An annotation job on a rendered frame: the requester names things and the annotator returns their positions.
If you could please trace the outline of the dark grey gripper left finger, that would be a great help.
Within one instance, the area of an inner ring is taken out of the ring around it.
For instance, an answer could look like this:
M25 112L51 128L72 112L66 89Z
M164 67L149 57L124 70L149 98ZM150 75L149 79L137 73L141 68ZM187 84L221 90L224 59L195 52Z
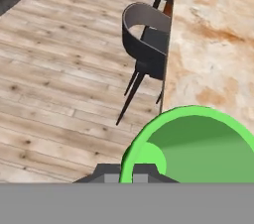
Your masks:
M76 183L118 183L120 171L120 164L98 164L92 174L78 179Z

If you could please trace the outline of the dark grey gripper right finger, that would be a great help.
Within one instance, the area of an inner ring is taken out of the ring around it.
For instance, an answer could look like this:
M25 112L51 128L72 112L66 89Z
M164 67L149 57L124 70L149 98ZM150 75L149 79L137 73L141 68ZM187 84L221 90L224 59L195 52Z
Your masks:
M158 172L155 164L135 164L133 168L133 182L138 183L177 183Z

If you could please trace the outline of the green cup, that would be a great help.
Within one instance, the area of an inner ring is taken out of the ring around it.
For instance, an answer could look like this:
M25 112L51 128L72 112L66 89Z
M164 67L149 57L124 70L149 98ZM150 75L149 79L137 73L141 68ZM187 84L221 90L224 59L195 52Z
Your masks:
M254 183L254 135L216 109L177 107L137 134L122 158L120 182L133 182L135 164L155 164L178 183Z

